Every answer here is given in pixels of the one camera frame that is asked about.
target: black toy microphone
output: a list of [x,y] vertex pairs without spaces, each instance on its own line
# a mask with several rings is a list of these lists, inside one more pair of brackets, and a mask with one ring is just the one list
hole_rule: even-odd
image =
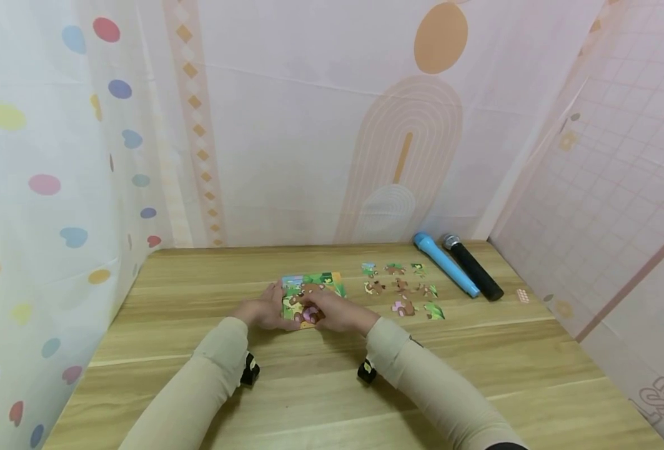
[[489,276],[487,271],[484,270],[479,262],[477,262],[469,250],[464,247],[459,236],[451,234],[445,235],[442,238],[442,245],[452,256],[454,256],[454,259],[457,260],[471,281],[474,281],[474,284],[476,284],[479,290],[482,291],[484,297],[490,302],[496,302],[498,299],[502,298],[504,295],[502,288],[500,288],[497,282]]

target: orange diamond pattern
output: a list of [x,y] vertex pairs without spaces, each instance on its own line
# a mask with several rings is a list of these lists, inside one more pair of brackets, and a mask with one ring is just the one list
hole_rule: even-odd
[[184,66],[182,66],[182,70],[191,79],[193,79],[196,76],[196,74],[198,74],[197,70],[194,68],[194,66],[191,64],[191,62],[187,62]]
[[[180,6],[179,6],[180,8],[181,7],[184,8],[182,6],[184,4],[184,0],[177,0],[177,3],[180,4]],[[189,77],[189,79],[191,80],[191,79],[194,79],[196,76],[198,76],[200,74],[201,74],[201,76],[204,76],[204,67],[202,67],[202,66],[197,67],[195,65],[194,61],[191,60],[191,58],[189,58],[187,56],[187,54],[185,53],[186,51],[194,51],[195,44],[196,44],[195,33],[199,34],[196,31],[196,30],[199,29],[198,28],[199,25],[196,24],[196,22],[195,23],[189,22],[189,24],[190,24],[189,27],[187,27],[187,25],[185,23],[182,23],[182,21],[180,20],[179,22],[176,22],[171,27],[171,29],[174,29],[174,27],[176,25],[179,25],[179,27],[177,27],[175,29],[175,33],[176,33],[177,37],[179,37],[179,39],[181,39],[181,41],[184,42],[184,44],[189,44],[189,47],[181,46],[181,49],[183,49],[183,51],[180,52],[180,53],[177,53],[177,56],[179,56],[179,58],[177,58],[176,61],[179,61],[179,65],[176,66],[176,68],[177,68],[177,70],[181,69],[181,71],[184,72],[184,74],[187,77]],[[180,88],[183,89],[184,85],[185,85],[184,82],[180,83]],[[201,113],[202,111],[200,111],[199,109],[204,104],[204,101],[207,101],[207,96],[206,96],[205,93],[199,94],[199,96],[195,95],[193,93],[194,89],[191,89],[191,87],[189,87],[189,85],[187,85],[186,91],[188,92],[187,95],[189,95],[189,97],[187,98],[187,103],[189,103],[189,105],[194,110],[198,110],[197,113],[196,112],[193,113],[196,116],[194,121],[192,121],[192,119],[188,116],[188,117],[186,117],[186,123],[189,124],[188,126],[191,126],[191,129],[192,129],[192,131],[194,131],[196,136],[199,136],[201,138],[201,137],[205,136],[205,134],[207,134],[207,129],[205,128],[205,126],[207,126],[208,122],[205,122],[205,120],[207,120],[207,118],[206,118],[207,114],[203,113],[203,117],[205,117],[205,118],[200,119],[199,113]],[[189,113],[190,113],[190,110],[186,109],[185,110],[185,115],[187,115]],[[212,157],[212,155],[210,155],[210,153],[207,152],[207,145],[204,142],[200,142],[198,144],[197,151],[196,151],[196,156],[199,158],[199,161],[207,161]],[[199,171],[199,172],[201,172],[199,177],[202,180],[204,180],[205,183],[209,183],[212,180],[212,175],[210,175],[208,171],[204,171],[205,167],[199,161],[195,161],[195,163],[194,163],[195,170],[201,169]],[[210,191],[210,189],[213,189],[213,187],[211,185],[200,186],[200,188],[203,189],[204,197],[209,202],[214,202],[215,199],[217,199],[217,196],[215,196],[212,193],[212,191]],[[215,222],[217,222],[217,218],[219,217],[219,212],[217,212],[217,209],[216,209],[217,206],[215,204],[209,204],[208,207],[210,207],[210,206],[214,206],[214,208],[209,208],[207,210],[208,221],[212,223],[209,226],[209,230],[214,232],[214,233],[221,232],[222,231],[222,226],[215,223]],[[214,239],[213,243],[214,243],[215,246],[223,246],[224,245],[223,240],[220,239],[220,238]]]
[[177,28],[177,36],[179,36],[184,43],[188,43],[192,38],[192,33],[189,31],[189,28],[185,27],[185,25],[179,25],[179,28]]
[[196,95],[191,96],[187,101],[189,102],[190,105],[192,105],[194,109],[197,109],[199,108],[199,106],[201,106],[201,101],[199,101],[199,99],[196,98]]

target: silver microphone head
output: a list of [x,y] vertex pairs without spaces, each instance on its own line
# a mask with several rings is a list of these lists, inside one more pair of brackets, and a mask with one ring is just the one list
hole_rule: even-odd
[[446,250],[451,250],[451,248],[459,242],[461,242],[461,240],[457,235],[446,234],[442,237],[442,246],[446,248]]

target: red dot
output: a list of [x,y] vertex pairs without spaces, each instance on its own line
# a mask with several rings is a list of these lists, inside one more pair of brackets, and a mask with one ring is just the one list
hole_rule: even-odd
[[97,17],[92,23],[92,28],[103,41],[110,43],[119,41],[119,27],[106,17]]

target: right hand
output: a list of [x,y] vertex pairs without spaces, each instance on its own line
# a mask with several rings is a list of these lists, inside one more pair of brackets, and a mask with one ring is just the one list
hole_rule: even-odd
[[379,314],[376,312],[350,302],[336,292],[322,290],[303,298],[305,304],[312,303],[324,313],[324,318],[314,325],[317,330],[331,330],[338,333],[356,331],[366,337],[379,320]]

